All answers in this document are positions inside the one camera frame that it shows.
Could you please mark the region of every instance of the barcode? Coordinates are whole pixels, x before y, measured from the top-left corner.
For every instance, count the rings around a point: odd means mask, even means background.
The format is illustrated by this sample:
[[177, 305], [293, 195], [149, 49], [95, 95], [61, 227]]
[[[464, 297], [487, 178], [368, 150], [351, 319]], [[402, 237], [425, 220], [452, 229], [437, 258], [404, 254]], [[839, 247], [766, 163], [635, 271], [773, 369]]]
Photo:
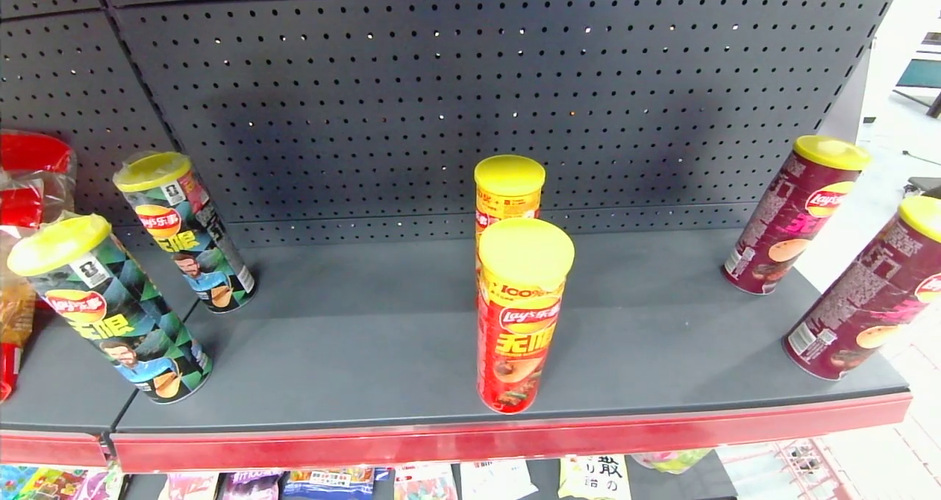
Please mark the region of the barcode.
[[238, 278], [239, 283], [242, 283], [245, 292], [250, 293], [251, 289], [255, 288], [255, 278], [252, 278], [251, 272], [248, 272], [248, 266], [243, 266], [242, 270], [239, 270], [235, 276]]
[[71, 268], [71, 271], [90, 289], [101, 285], [101, 283], [104, 283], [104, 280], [108, 279], [108, 276], [110, 276], [108, 269], [91, 254], [85, 254], [81, 259], [70, 262], [68, 267]]
[[790, 346], [798, 355], [803, 354], [816, 340], [817, 337], [810, 332], [810, 328], [807, 328], [806, 323], [797, 326], [797, 329], [794, 329], [794, 332], [787, 337], [787, 342], [790, 343]]

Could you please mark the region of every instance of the plastic wrap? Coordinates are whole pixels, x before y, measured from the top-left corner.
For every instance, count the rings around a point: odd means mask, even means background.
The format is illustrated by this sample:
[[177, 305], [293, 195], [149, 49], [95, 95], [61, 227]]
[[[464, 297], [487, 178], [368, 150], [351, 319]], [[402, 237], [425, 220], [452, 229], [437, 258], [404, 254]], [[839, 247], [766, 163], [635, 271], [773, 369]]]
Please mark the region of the plastic wrap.
[[74, 209], [75, 155], [47, 135], [0, 130], [0, 401], [16, 387], [36, 295], [7, 268], [17, 239]]
[[74, 152], [56, 138], [0, 130], [0, 168], [13, 181], [43, 183], [43, 222], [54, 221], [63, 211], [74, 211], [76, 166]]
[[683, 474], [710, 452], [712, 449], [671, 450], [631, 454], [631, 457], [648, 469], [656, 469], [661, 473]]

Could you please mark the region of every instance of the lay's logo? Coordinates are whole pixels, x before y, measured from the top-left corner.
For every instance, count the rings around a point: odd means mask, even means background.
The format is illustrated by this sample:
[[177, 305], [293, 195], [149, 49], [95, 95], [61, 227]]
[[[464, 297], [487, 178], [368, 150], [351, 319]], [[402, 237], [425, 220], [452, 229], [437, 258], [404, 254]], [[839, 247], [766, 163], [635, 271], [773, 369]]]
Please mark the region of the lay's logo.
[[853, 189], [853, 182], [837, 182], [824, 186], [810, 194], [804, 208], [810, 215], [816, 218], [826, 218], [833, 215], [837, 208], [843, 203], [843, 196]]
[[144, 228], [155, 238], [172, 238], [177, 235], [182, 225], [178, 212], [171, 208], [156, 204], [141, 204], [134, 208], [134, 211]]
[[941, 274], [928, 276], [918, 288], [915, 289], [915, 298], [922, 303], [931, 303], [941, 295]]
[[45, 298], [51, 308], [73, 322], [97, 322], [104, 318], [108, 311], [104, 296], [94, 291], [53, 289], [46, 292]]
[[532, 335], [540, 330], [548, 328], [555, 323], [559, 316], [559, 310], [562, 308], [562, 300], [554, 299], [554, 303], [545, 306], [545, 302], [550, 299], [541, 299], [542, 307], [529, 308], [523, 307], [504, 307], [500, 311], [500, 325], [513, 332], [516, 335]]

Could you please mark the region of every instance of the lay's chip can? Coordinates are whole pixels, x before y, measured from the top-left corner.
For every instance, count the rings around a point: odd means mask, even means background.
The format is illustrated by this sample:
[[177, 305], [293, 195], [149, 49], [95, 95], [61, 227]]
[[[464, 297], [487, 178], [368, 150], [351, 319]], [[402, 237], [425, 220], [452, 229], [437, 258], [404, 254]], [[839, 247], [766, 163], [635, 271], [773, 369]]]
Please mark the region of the lay's chip can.
[[548, 222], [511, 218], [484, 231], [479, 254], [477, 393], [519, 413], [537, 395], [575, 246]]
[[[539, 162], [515, 154], [498, 154], [477, 164], [473, 178], [477, 184], [477, 246], [487, 226], [508, 218], [539, 218], [539, 199], [545, 184], [545, 168]], [[480, 256], [476, 270], [479, 276]]]
[[13, 246], [7, 265], [155, 402], [184, 399], [212, 372], [212, 360], [100, 215], [44, 225]]
[[794, 363], [837, 380], [941, 296], [941, 201], [909, 196], [898, 214], [787, 332]]
[[187, 156], [157, 152], [130, 160], [114, 183], [210, 312], [228, 313], [249, 302], [255, 279]]
[[856, 145], [801, 136], [755, 208], [722, 275], [747, 293], [772, 293], [870, 162]]

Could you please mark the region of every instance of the red packaging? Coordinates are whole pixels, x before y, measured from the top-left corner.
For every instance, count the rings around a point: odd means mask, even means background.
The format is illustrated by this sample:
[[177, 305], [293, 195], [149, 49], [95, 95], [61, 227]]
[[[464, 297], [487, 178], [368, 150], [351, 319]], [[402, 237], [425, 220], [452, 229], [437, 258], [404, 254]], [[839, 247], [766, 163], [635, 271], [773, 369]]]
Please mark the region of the red packaging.
[[509, 218], [479, 249], [477, 393], [494, 412], [519, 413], [539, 389], [575, 246], [548, 222]]
[[768, 185], [722, 275], [747, 293], [772, 293], [870, 162], [827, 136], [801, 136]]
[[941, 201], [910, 196], [784, 337], [797, 365], [837, 380], [941, 293]]

